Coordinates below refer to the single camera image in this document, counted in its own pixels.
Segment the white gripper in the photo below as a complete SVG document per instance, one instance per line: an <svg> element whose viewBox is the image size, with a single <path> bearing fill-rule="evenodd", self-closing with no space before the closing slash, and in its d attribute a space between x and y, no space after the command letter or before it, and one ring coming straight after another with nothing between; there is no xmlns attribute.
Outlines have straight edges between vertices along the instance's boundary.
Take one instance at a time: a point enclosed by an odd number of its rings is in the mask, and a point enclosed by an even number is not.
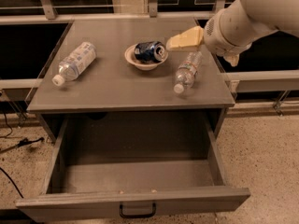
<svg viewBox="0 0 299 224"><path fill-rule="evenodd" d="M170 37L166 42L168 51L197 51L204 43L213 54L223 57L232 67L239 62L239 55L251 44L265 36L265 25L250 18L240 0L221 9L206 24L194 26Z"/></svg>

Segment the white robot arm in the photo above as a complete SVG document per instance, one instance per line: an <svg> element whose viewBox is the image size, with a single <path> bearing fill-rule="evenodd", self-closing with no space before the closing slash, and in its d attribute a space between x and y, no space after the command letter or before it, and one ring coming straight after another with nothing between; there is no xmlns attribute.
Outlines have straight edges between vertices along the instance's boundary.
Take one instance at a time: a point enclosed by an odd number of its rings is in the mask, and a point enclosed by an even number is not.
<svg viewBox="0 0 299 224"><path fill-rule="evenodd" d="M299 36L299 0L234 0L204 27L194 26L168 39L169 51L196 51L201 46L238 65L252 43L277 31Z"/></svg>

